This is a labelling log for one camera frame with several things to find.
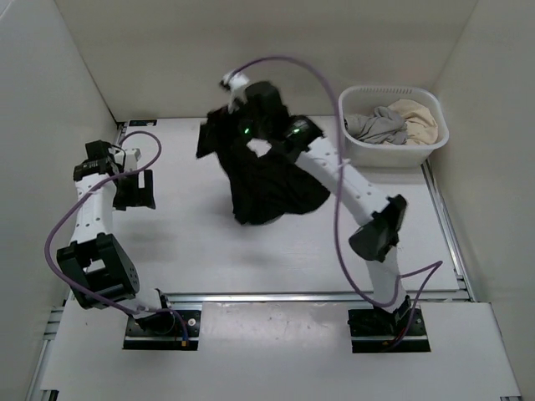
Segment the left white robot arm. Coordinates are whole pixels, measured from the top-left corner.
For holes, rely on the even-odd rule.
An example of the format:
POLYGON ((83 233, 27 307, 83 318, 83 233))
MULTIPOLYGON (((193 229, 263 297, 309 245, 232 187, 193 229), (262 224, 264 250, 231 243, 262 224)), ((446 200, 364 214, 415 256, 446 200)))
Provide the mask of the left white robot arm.
POLYGON ((77 203, 69 244, 47 251, 51 270, 66 282, 84 309, 113 307, 157 334, 175 325, 175 313, 163 292, 144 290, 134 262, 114 234, 113 214, 129 208, 155 209, 151 163, 140 163, 138 148, 103 140, 85 146, 86 159, 74 167, 77 203))

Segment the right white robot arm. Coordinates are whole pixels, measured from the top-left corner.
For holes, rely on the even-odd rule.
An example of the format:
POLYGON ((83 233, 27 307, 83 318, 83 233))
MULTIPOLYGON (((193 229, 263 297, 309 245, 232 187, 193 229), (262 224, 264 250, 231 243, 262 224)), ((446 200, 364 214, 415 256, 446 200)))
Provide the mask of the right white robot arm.
POLYGON ((398 332, 410 310, 397 258, 406 199, 374 187, 342 158, 310 118, 290 115, 278 89, 268 81, 247 84, 243 98, 242 110, 253 122, 249 134, 266 140, 274 151, 309 173, 354 218, 359 228, 349 238, 349 245, 366 262, 376 326, 384 333, 398 332))

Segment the black trousers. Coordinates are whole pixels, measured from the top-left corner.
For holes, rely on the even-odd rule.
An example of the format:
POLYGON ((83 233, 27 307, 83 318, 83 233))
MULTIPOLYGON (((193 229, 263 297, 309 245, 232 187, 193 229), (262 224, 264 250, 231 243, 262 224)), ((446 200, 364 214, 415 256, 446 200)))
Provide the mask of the black trousers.
POLYGON ((226 174, 232 213, 242 226, 261 226, 285 215, 316 211, 330 191, 275 150, 260 156, 238 133, 237 116, 225 106, 209 112, 201 124, 196 158, 211 153, 226 174))

